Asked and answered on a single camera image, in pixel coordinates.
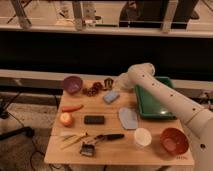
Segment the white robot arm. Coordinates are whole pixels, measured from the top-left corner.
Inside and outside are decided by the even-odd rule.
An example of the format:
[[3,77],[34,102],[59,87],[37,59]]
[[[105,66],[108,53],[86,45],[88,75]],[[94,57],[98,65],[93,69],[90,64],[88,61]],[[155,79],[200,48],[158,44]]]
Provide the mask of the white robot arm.
[[117,84],[126,90],[141,86],[181,120],[199,139],[194,171],[213,171],[213,112],[159,82],[154,74],[153,64],[135,64],[117,77]]

